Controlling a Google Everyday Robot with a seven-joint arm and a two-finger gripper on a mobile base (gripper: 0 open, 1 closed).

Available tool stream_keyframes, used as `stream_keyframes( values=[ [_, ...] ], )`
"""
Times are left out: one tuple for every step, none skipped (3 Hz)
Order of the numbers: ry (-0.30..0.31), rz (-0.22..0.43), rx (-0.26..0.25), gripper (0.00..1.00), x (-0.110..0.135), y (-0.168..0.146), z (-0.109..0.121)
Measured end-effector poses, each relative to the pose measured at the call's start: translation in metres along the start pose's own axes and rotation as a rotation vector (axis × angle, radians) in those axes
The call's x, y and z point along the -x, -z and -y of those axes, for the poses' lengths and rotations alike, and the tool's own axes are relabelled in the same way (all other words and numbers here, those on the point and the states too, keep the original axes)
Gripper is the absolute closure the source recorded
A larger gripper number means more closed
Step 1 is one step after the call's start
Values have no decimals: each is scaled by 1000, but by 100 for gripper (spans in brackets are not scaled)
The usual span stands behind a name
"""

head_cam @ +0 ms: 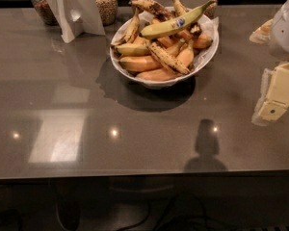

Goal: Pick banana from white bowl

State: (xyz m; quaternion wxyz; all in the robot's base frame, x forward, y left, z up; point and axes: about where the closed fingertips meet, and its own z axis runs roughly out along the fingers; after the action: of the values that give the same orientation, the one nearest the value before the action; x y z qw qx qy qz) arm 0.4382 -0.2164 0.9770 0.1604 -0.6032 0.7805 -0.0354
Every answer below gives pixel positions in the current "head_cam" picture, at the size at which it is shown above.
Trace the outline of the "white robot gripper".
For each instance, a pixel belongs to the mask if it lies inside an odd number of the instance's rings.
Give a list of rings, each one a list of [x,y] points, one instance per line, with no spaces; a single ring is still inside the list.
[[[250,41],[268,44],[275,57],[289,57],[289,0],[250,35]],[[260,87],[260,98],[254,108],[251,122],[266,126],[278,121],[289,108],[289,62],[281,62],[273,70],[266,68]]]

